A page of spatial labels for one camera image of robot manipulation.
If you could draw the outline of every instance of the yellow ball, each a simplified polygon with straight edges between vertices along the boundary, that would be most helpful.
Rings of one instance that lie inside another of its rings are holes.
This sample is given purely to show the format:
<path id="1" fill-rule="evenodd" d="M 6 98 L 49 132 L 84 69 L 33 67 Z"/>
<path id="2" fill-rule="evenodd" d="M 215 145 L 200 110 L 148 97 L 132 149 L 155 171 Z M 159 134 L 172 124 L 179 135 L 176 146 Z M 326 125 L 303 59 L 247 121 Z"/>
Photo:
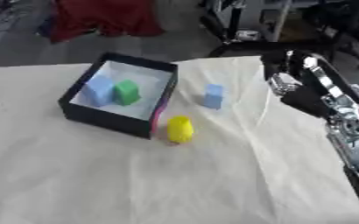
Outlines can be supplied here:
<path id="1" fill-rule="evenodd" d="M 179 115 L 170 119 L 167 126 L 167 135 L 170 141 L 183 144 L 192 139 L 194 127 L 187 116 Z"/>

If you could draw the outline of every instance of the green cube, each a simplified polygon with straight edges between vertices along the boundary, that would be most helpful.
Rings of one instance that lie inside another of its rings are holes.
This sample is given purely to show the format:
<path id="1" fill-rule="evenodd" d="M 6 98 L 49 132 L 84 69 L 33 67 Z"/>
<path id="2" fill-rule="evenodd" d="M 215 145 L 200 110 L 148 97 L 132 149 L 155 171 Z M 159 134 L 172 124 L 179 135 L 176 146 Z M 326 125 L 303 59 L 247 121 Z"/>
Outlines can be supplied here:
<path id="1" fill-rule="evenodd" d="M 123 80 L 116 84 L 114 92 L 118 102 L 123 106 L 131 105 L 140 99 L 138 86 L 131 80 Z"/>

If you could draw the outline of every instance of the chair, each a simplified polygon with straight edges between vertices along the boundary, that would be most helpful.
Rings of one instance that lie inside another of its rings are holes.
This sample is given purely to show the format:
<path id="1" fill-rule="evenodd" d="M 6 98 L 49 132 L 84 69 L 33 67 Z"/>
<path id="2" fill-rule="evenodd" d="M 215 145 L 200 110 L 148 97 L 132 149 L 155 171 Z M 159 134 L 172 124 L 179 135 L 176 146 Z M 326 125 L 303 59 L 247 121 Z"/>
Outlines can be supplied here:
<path id="1" fill-rule="evenodd" d="M 326 32 L 330 28 L 336 30 L 331 37 L 333 44 L 327 52 L 331 62 L 337 51 L 359 60 L 359 52 L 353 45 L 354 40 L 359 42 L 359 0 L 332 3 L 320 0 L 320 4 L 305 10 L 303 17 L 322 32 Z"/>

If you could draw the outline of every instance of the office chair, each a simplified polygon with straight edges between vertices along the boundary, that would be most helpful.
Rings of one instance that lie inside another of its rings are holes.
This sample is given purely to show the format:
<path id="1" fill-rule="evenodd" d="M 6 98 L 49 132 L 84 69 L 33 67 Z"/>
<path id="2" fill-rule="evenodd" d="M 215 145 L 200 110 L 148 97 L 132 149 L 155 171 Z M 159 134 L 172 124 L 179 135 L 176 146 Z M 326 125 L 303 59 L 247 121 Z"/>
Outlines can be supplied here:
<path id="1" fill-rule="evenodd" d="M 359 60 L 359 52 L 353 45 L 354 40 L 359 42 L 359 0 L 334 3 L 320 0 L 320 4 L 304 11 L 303 18 L 322 32 L 329 28 L 336 30 L 336 34 L 331 37 L 333 44 L 327 52 L 331 62 L 337 51 Z"/>
<path id="2" fill-rule="evenodd" d="M 199 6 L 208 7 L 208 3 L 208 0 L 203 0 L 200 2 Z M 228 28 L 222 24 L 220 19 L 211 10 L 207 10 L 207 13 L 201 17 L 201 24 L 222 42 L 220 46 L 215 48 L 208 55 L 209 58 L 220 57 L 228 51 L 265 52 L 282 49 L 303 49 L 314 52 L 324 52 L 325 48 L 329 48 L 331 45 L 331 40 L 323 36 L 319 36 L 315 39 L 293 42 L 270 41 L 269 39 L 264 38 L 263 34 L 259 40 L 240 39 L 237 37 L 237 32 L 239 31 L 239 22 L 243 7 L 246 6 L 246 0 L 221 0 L 221 10 L 229 6 L 231 7 L 231 17 Z"/>

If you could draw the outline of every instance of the pink object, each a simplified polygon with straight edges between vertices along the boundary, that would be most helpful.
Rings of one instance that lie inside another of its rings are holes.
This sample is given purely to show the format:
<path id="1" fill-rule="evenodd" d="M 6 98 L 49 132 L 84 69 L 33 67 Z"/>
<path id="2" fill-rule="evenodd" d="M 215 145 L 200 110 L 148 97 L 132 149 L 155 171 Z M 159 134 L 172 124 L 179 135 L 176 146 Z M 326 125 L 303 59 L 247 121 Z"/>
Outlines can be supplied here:
<path id="1" fill-rule="evenodd" d="M 162 114 L 162 112 L 165 110 L 165 107 L 167 106 L 167 103 L 165 102 L 164 104 L 162 104 L 162 106 L 160 106 L 157 111 L 155 112 L 155 116 L 153 117 L 153 121 L 152 121 L 152 133 L 155 133 L 157 128 L 158 128 L 158 120 L 160 115 Z"/>

